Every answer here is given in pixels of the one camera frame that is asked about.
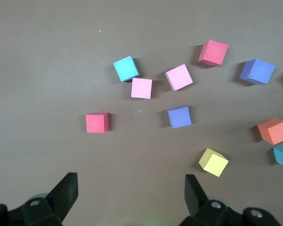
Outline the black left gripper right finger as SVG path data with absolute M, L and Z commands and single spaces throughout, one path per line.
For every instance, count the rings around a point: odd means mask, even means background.
M 195 175 L 185 175 L 184 199 L 189 211 L 182 226 L 279 226 L 278 220 L 260 208 L 246 208 L 242 214 L 223 202 L 209 199 Z

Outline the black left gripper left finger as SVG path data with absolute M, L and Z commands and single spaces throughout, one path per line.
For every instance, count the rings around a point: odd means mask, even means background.
M 0 226 L 61 226 L 78 197 L 78 175 L 67 173 L 48 193 L 8 210 L 0 203 Z

